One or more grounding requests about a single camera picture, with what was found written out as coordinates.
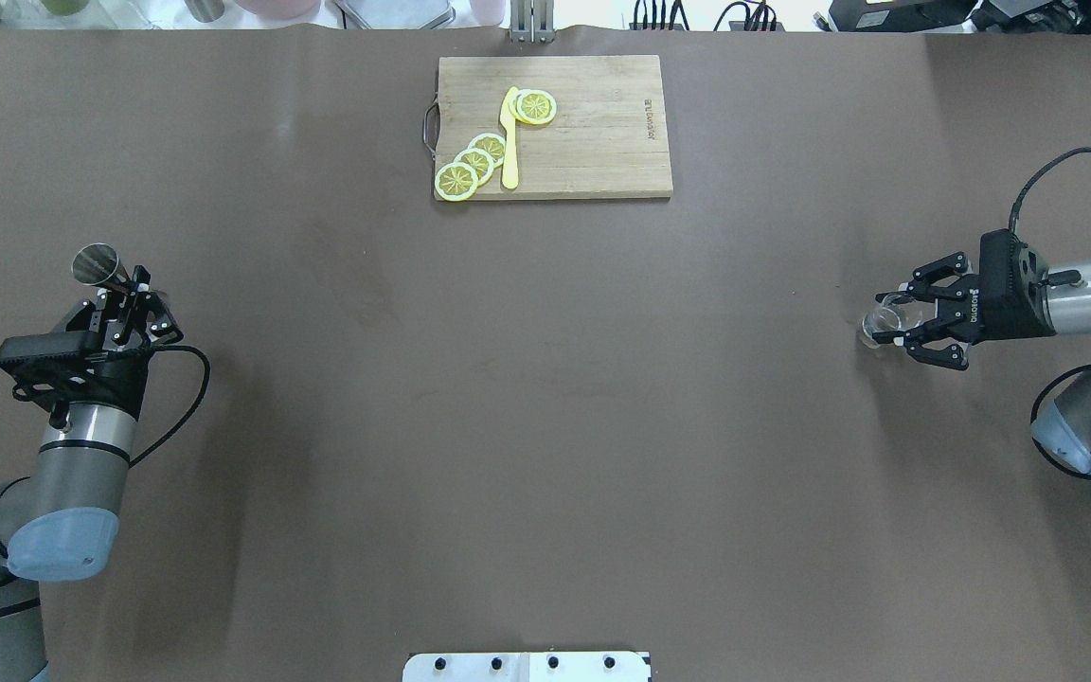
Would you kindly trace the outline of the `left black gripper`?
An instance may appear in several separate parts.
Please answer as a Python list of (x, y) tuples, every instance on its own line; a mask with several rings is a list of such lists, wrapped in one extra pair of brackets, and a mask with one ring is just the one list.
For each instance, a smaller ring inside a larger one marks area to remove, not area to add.
[(29, 402), (51, 418), (65, 418), (77, 404), (113, 407), (137, 418), (148, 383), (154, 346), (183, 340), (170, 310), (168, 295), (151, 287), (146, 267), (136, 266), (120, 294), (101, 289), (85, 303), (77, 303), (52, 332), (86, 330), (101, 345), (85, 361), (29, 363)]

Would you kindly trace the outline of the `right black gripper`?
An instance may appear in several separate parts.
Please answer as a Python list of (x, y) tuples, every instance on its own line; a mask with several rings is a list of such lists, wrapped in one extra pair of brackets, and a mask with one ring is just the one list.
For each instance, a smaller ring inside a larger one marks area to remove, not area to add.
[(982, 342), (1056, 335), (1040, 284), (1046, 263), (1009, 230), (983, 234), (978, 262), (964, 251), (918, 267), (901, 302), (964, 301), (964, 316), (935, 318), (896, 332), (896, 345), (915, 362), (964, 371), (969, 348)]

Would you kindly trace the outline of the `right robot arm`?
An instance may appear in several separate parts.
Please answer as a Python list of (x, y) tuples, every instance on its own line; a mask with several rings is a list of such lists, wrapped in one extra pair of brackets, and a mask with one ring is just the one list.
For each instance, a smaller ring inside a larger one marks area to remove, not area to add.
[[(966, 370), (983, 342), (1091, 335), (1091, 260), (1048, 263), (1009, 230), (983, 234), (978, 263), (964, 252), (918, 267), (879, 303), (930, 303), (934, 316), (910, 330), (879, 330), (922, 364)], [(1031, 440), (1052, 467), (1091, 482), (1091, 362), (1055, 376), (1029, 412)]]

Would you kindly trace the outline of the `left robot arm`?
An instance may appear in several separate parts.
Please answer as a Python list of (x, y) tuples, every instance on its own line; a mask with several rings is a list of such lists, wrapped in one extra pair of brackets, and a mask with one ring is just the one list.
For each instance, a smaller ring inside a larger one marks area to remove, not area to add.
[(5, 338), (14, 399), (46, 423), (33, 475), (0, 484), (0, 681), (47, 681), (39, 587), (107, 565), (152, 356), (182, 340), (146, 267), (74, 266), (95, 289), (51, 332)]

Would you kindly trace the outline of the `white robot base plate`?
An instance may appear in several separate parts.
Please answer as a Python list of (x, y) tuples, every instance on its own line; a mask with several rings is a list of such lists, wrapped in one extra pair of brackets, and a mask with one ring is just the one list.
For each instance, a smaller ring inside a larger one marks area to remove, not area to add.
[(420, 653), (401, 681), (654, 681), (649, 653)]

